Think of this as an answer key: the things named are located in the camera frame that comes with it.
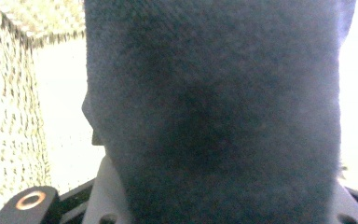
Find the black cloth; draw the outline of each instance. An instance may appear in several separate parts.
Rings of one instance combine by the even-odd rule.
[[[337,1],[85,9],[83,110],[133,223],[326,222],[346,33]]]

